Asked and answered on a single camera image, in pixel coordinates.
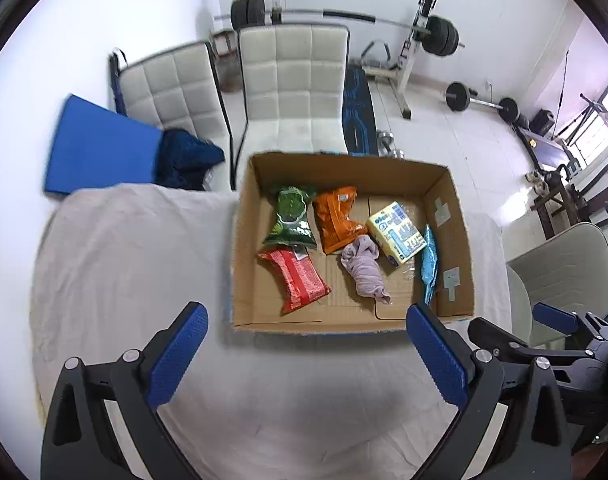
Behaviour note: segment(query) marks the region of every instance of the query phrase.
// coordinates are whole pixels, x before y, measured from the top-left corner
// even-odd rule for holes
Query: yellow tissue pack
[[[426,240],[398,202],[370,216],[366,226],[394,267],[399,267],[426,247]]]

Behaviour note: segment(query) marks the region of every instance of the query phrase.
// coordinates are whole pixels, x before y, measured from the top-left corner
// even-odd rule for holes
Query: white tile floor
[[[472,105],[455,113],[436,90],[409,86],[406,99],[413,117],[407,121],[387,83],[369,86],[378,129],[391,131],[407,158],[450,168],[464,213],[483,211],[502,228],[507,261],[544,242],[540,220],[529,209],[534,194],[524,179],[532,163],[494,110]],[[237,149],[245,124],[244,99],[241,93],[224,99]]]

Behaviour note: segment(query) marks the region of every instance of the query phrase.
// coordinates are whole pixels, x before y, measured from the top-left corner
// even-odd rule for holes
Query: silver screw
[[[493,358],[493,356],[488,350],[479,349],[477,352],[475,352],[475,358],[482,363],[487,363]]]
[[[130,349],[126,350],[121,357],[127,363],[132,363],[133,361],[137,361],[139,359],[139,350]]]
[[[74,370],[79,365],[79,359],[77,357],[69,357],[66,359],[64,366],[66,370]]]
[[[535,359],[535,364],[542,370],[547,370],[550,368],[550,362],[545,357],[538,357]]]

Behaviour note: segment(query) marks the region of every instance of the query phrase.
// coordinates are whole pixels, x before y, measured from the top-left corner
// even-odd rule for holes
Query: purple towel
[[[341,252],[341,264],[355,280],[357,293],[364,298],[390,303],[390,295],[384,290],[379,265],[375,261],[379,248],[369,235],[359,235]]]

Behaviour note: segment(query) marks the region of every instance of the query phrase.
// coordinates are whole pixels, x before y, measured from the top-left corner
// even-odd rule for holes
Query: white label
[[[308,251],[306,250],[306,247],[303,245],[293,245],[293,252],[295,253],[295,257],[297,259],[297,261],[299,260],[303,260],[304,258],[306,258],[308,256]]]
[[[453,267],[444,271],[444,288],[449,291],[449,301],[455,301],[455,287],[460,284],[460,268]]]
[[[435,201],[435,207],[437,208],[437,211],[435,211],[435,222],[437,227],[439,227],[450,218],[450,210],[448,203],[441,203],[439,197],[437,197],[437,200]]]

